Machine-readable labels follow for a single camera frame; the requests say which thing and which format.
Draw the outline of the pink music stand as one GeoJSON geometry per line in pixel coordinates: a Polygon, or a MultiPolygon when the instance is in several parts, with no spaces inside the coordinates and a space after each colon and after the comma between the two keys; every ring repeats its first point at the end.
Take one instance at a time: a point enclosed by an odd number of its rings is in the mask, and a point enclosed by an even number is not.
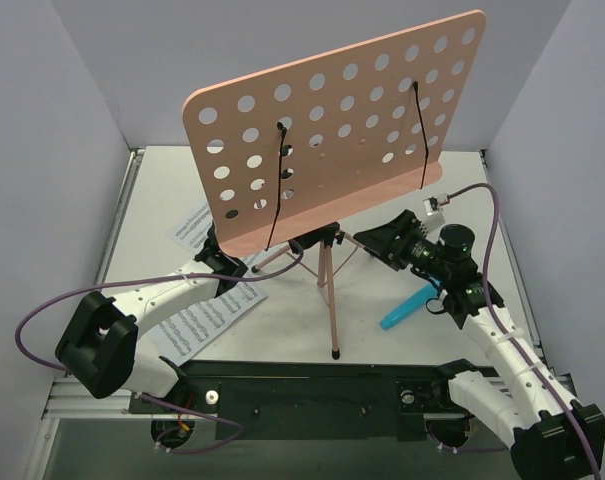
{"type": "Polygon", "coordinates": [[[245,257],[436,182],[481,10],[193,92],[182,120],[221,250],[245,257]]]}

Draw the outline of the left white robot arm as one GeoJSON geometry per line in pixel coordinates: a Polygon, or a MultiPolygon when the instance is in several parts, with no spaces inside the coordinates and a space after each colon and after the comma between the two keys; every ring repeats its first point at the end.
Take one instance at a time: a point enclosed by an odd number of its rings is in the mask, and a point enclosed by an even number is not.
{"type": "Polygon", "coordinates": [[[169,281],[144,280],[111,297],[99,289],[85,295],[55,357],[96,399],[125,389],[152,395],[163,410],[177,411],[188,397],[178,367],[141,339],[172,315],[231,290],[246,272],[243,261],[222,252],[210,227],[201,250],[169,281]]]}

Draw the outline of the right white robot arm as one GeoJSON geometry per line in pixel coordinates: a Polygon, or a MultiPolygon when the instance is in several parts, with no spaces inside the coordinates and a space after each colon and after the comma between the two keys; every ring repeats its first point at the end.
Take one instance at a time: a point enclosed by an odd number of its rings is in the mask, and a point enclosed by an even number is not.
{"type": "Polygon", "coordinates": [[[436,242],[410,211],[356,234],[373,257],[395,271],[434,282],[444,311],[475,343],[506,387],[492,384],[468,361],[440,366],[429,383],[431,402],[466,409],[508,448],[522,479],[599,478],[605,417],[584,405],[549,371],[513,322],[502,297],[472,258],[475,235],[444,226],[436,242]]]}

